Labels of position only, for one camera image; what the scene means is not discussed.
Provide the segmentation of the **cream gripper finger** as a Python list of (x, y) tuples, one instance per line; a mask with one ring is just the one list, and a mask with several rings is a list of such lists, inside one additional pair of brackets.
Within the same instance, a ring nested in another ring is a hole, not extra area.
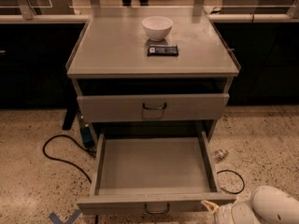
[(203, 205), (206, 208), (206, 210), (212, 215), (215, 215), (220, 208), (217, 204), (208, 200), (201, 201), (201, 205)]

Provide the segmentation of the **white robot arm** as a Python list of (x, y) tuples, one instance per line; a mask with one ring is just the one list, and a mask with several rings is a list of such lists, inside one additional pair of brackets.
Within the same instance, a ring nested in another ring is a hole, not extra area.
[(259, 186), (241, 203), (201, 204), (214, 216), (215, 224), (299, 224), (299, 201), (272, 186)]

